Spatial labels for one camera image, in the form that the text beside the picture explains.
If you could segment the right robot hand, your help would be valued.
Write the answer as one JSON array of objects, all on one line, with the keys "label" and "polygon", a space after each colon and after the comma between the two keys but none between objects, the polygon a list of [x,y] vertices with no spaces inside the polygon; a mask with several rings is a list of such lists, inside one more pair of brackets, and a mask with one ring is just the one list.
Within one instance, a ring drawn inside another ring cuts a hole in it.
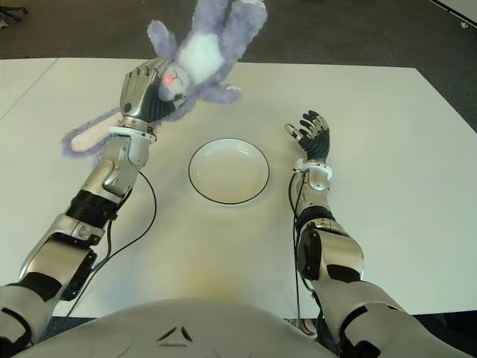
[{"label": "right robot hand", "polygon": [[300,127],[285,124],[285,131],[293,137],[305,151],[308,160],[325,163],[330,150],[330,131],[326,119],[309,110],[299,121]]}]

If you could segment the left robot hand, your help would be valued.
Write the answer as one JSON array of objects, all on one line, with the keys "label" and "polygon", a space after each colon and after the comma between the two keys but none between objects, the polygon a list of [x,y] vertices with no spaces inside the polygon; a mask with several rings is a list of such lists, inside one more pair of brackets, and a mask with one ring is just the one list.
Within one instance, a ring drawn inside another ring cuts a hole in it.
[{"label": "left robot hand", "polygon": [[182,95],[173,99],[159,98],[159,86],[170,63],[170,60],[156,57],[125,75],[120,95],[120,112],[125,121],[135,119],[152,127],[183,106]]}]

